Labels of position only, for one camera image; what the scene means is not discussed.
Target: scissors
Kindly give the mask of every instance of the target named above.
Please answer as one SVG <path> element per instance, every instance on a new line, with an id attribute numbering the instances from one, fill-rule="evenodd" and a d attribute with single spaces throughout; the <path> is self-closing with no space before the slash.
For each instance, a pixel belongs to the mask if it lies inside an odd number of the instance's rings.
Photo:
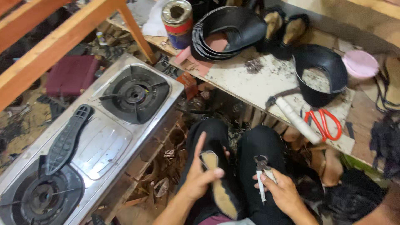
<path id="1" fill-rule="evenodd" d="M 327 138 L 329 138 L 332 141 L 338 140 L 342 135 L 342 126 L 340 125 L 339 120 L 326 109 L 318 109 L 318 112 L 321 115 L 322 125 L 324 126 L 324 128 L 321 127 L 321 124 L 318 122 L 317 118 L 314 115 L 314 111 L 312 110 L 306 112 L 304 121 L 308 123 L 308 118 L 311 116 L 312 120 L 314 120 L 314 123 L 317 125 L 318 130 L 321 132 L 323 142 L 326 141 Z M 336 137 L 332 137 L 332 135 L 330 135 L 329 133 L 328 126 L 326 125 L 325 114 L 328 115 L 338 127 L 338 134 L 336 135 Z"/>
<path id="2" fill-rule="evenodd" d="M 265 199 L 265 192 L 264 192 L 264 185 L 262 184 L 260 175 L 262 172 L 265 173 L 265 175 L 273 180 L 275 184 L 277 184 L 276 179 L 274 177 L 274 174 L 272 173 L 271 167 L 267 166 L 268 163 L 268 158 L 264 155 L 256 155 L 254 156 L 254 161 L 257 163 L 257 180 L 258 180 L 258 186 L 260 187 L 260 195 L 261 195 L 261 201 L 262 204 L 264 205 L 266 199 Z"/>

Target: small bottle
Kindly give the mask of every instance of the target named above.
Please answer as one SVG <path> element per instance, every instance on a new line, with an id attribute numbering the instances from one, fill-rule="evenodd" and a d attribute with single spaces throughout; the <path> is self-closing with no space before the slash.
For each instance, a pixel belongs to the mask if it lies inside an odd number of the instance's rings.
<path id="1" fill-rule="evenodd" d="M 96 33 L 96 36 L 97 36 L 97 39 L 99 40 L 99 44 L 100 44 L 100 45 L 107 45 L 106 39 L 104 38 L 102 32 L 97 32 L 97 33 Z"/>

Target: pliers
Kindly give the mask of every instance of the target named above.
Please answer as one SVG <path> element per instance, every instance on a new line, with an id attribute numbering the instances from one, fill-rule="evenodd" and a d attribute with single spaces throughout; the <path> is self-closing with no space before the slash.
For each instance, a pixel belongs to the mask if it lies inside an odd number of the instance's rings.
<path id="1" fill-rule="evenodd" d="M 264 185 L 261 181 L 260 175 L 262 172 L 265 173 L 265 175 L 273 180 L 275 184 L 277 184 L 276 179 L 274 177 L 274 174 L 272 173 L 271 167 L 267 166 L 268 163 L 268 158 L 264 155 L 256 155 L 254 156 L 254 161 L 257 163 L 257 180 L 258 180 L 258 186 L 260 187 L 260 195 L 261 195 L 261 201 L 262 204 L 264 205 L 266 199 L 265 199 L 265 192 L 264 192 Z"/>

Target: red-handled scissors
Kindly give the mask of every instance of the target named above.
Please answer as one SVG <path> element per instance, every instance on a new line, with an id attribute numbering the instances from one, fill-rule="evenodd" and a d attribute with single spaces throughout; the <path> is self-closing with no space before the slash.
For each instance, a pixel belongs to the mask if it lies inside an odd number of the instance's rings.
<path id="1" fill-rule="evenodd" d="M 312 120 L 314 120 L 314 123 L 317 125 L 318 130 L 320 130 L 321 132 L 323 142 L 326 141 L 326 138 L 329 138 L 332 141 L 338 140 L 342 135 L 342 126 L 340 125 L 339 120 L 326 109 L 318 109 L 318 112 L 321 115 L 322 125 L 324 126 L 324 128 L 321 127 L 321 124 L 318 122 L 313 111 L 306 112 L 304 121 L 308 123 L 308 118 L 311 116 Z M 338 134 L 336 135 L 336 137 L 332 137 L 332 135 L 330 135 L 329 133 L 328 126 L 326 125 L 325 114 L 327 114 L 336 123 L 336 126 L 338 127 Z"/>

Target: person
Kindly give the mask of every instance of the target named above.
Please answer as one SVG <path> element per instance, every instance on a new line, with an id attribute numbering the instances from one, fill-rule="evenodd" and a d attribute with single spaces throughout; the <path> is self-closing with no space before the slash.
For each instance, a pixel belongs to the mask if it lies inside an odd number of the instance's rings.
<path id="1" fill-rule="evenodd" d="M 297 224 L 316 225 L 315 217 L 301 200 L 296 186 L 286 176 L 282 155 L 284 144 L 274 130 L 257 126 L 246 131 L 238 143 L 238 167 L 236 176 L 228 163 L 228 128 L 220 120 L 206 119 L 193 125 L 186 140 L 189 157 L 178 185 L 178 192 L 154 225 L 200 224 L 200 225 L 269 225 Z M 204 160 L 200 155 L 213 152 L 218 157 L 218 166 L 204 171 Z M 277 181 L 261 175 L 266 202 L 261 201 L 256 177 L 254 156 L 265 155 Z M 219 197 L 210 186 L 221 181 L 233 201 L 237 221 L 224 215 L 216 204 Z"/>

